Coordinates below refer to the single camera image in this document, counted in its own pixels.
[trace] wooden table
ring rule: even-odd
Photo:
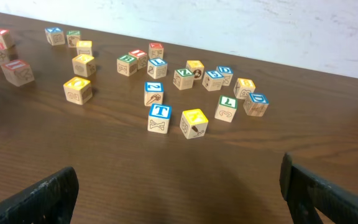
[[[118,74],[116,59],[147,51],[151,40],[80,29],[94,42],[98,71],[90,77],[94,97],[79,106],[63,92],[76,50],[52,47],[44,32],[52,26],[77,29],[0,14],[16,41],[14,59],[35,74],[18,88],[0,68],[0,201],[73,166],[80,192],[72,223],[291,223],[278,184],[286,151],[358,194],[358,79],[164,44],[168,75],[158,81],[173,112],[168,134],[150,133],[143,94],[152,78],[145,69]],[[214,119],[234,81],[220,91],[200,81],[178,90],[173,71],[192,59],[252,79],[270,101],[265,115],[247,116],[241,100],[232,123]],[[209,124],[204,137],[186,140],[179,120],[194,108]]]

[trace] white wall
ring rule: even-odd
[[[0,12],[358,78],[358,0],[0,0]]]

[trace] yellow block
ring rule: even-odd
[[[244,86],[244,87],[256,88],[254,82],[252,80],[248,80],[246,78],[239,78],[239,83],[241,86]]]
[[[192,68],[204,68],[204,65],[199,60],[187,61]]]
[[[80,54],[79,56],[75,57],[74,60],[83,64],[88,63],[89,61],[93,60],[94,57],[86,54]]]
[[[92,47],[92,41],[79,40],[79,41],[77,41],[77,47]]]
[[[184,111],[183,114],[190,125],[207,123],[208,119],[200,109]]]
[[[89,80],[86,80],[84,78],[74,77],[70,81],[66,82],[63,86],[72,88],[74,90],[81,90],[89,83],[91,83]]]

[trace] dark wood surface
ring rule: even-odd
[[[153,79],[145,69],[131,77],[116,71],[118,56],[148,51],[150,40],[80,29],[93,41],[98,71],[93,98],[79,106],[63,91],[76,50],[52,47],[44,32],[51,26],[76,29],[0,14],[16,41],[13,59],[29,62],[35,75],[18,88],[0,68],[0,201],[73,166],[80,192],[72,223],[291,223],[278,184],[286,151],[358,194],[358,79],[165,44],[168,75],[158,81],[173,112],[168,134],[150,133],[143,94]],[[247,116],[241,100],[232,123],[214,119],[234,81],[221,91],[201,81],[180,91],[173,71],[187,60],[252,79],[270,101],[265,115]],[[209,124],[204,137],[187,140],[179,119],[194,108]]]

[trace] textured wall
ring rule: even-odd
[[[0,0],[0,12],[358,78],[358,0]]]

